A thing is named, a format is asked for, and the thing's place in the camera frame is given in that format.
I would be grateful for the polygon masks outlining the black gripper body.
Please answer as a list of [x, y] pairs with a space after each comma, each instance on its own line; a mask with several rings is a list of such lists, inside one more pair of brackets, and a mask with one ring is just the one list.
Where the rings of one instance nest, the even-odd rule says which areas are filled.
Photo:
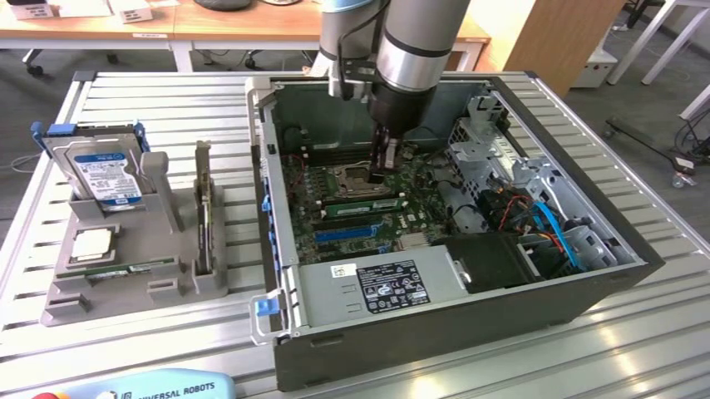
[[374, 84], [366, 101], [368, 114], [374, 123], [373, 136], [400, 138], [421, 124], [436, 88], [425, 91], [400, 91], [385, 84]]

